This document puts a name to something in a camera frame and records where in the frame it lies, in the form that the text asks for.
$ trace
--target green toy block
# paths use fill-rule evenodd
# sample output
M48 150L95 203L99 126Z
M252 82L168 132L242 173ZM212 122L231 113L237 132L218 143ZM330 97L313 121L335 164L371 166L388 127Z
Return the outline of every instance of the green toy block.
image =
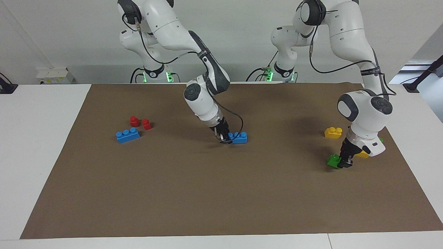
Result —
M342 159L338 155L332 155L328 158L328 165L336 169L340 169L338 164Z

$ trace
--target black pole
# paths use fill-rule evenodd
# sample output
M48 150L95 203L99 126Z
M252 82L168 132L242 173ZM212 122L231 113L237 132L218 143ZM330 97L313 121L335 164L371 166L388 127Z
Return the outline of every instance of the black pole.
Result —
M434 63L432 63L431 66L422 75L420 75L420 77L418 77L418 79L416 79L413 83L403 84L406 91L408 91L409 93L419 93L419 91L417 90L418 85L421 82L423 82L423 80L426 79L430 74L434 73L435 70L437 70L442 65L443 65L443 55L440 56L438 60L434 61Z
M18 87L17 84L6 83L6 81L4 81L4 79L2 79L1 77L0 77L0 86L1 86L0 94L12 94Z

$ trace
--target brown mat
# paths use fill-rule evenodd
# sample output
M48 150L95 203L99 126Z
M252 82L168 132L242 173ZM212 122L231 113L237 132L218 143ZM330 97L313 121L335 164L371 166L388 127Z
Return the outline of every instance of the brown mat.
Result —
M218 99L247 145L218 144L184 88L93 85L21 238L443 230L387 130L382 155L326 165L342 139L322 133L349 125L336 102L359 85L231 86ZM132 115L154 128L118 144Z

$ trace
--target table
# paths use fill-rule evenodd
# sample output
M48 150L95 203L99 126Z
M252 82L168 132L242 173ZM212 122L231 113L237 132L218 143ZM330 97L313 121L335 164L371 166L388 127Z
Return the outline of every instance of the table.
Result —
M443 232L272 236L21 240L19 237L61 152L90 85L20 86L0 96L0 248L440 248ZM440 219L443 187L437 146L443 124L418 94L398 96L387 125Z

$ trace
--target yellow toy block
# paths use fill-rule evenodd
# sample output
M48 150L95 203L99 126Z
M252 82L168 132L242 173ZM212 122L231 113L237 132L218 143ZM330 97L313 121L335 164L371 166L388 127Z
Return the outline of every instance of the yellow toy block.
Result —
M369 158L369 155L364 151L362 151L360 154L356 154L355 156L358 156L361 158Z
M325 137L326 138L339 139L342 136L342 132L343 132L342 128L337 128L336 129L334 127L331 127L331 128L326 129Z

